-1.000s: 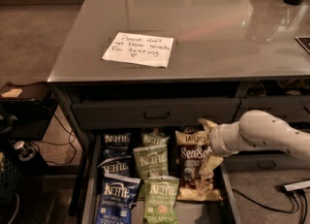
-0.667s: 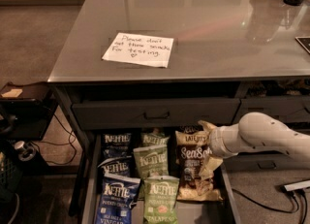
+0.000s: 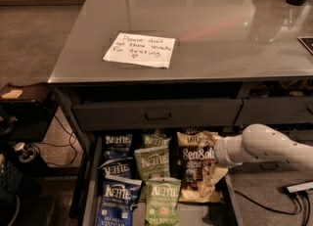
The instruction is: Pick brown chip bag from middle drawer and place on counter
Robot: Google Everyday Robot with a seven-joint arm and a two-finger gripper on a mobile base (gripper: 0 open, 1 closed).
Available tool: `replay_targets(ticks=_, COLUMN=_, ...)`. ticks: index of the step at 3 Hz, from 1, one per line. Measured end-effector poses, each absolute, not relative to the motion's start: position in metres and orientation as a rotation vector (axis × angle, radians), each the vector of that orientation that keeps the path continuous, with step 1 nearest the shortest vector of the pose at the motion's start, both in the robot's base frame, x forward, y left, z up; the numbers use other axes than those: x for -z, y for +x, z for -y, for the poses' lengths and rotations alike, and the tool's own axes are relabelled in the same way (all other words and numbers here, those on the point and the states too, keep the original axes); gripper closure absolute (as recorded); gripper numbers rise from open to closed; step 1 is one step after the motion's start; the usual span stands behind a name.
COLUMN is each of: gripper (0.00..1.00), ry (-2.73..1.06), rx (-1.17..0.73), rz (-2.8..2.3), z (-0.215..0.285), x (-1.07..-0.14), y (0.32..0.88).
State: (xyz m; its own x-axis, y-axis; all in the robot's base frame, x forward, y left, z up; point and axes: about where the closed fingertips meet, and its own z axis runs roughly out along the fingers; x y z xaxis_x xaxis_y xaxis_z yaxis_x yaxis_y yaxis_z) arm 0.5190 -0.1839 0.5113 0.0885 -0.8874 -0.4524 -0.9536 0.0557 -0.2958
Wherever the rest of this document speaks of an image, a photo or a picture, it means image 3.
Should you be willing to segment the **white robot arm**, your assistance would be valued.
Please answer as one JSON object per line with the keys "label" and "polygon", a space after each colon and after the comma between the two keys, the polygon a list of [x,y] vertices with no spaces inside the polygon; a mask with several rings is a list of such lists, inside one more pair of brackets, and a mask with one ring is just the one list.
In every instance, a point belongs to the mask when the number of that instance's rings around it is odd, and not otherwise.
{"label": "white robot arm", "polygon": [[263,124],[252,124],[240,135],[221,137],[214,145],[220,166],[232,168],[243,163],[278,161],[311,175],[313,147],[297,143]]}

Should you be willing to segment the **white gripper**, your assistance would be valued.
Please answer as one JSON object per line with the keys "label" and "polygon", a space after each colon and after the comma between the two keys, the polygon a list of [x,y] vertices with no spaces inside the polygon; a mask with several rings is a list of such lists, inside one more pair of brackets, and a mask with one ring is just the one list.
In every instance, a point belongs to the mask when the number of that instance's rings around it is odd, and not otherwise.
{"label": "white gripper", "polygon": [[214,145],[216,163],[225,168],[233,168],[244,163],[242,158],[242,136],[221,137]]}

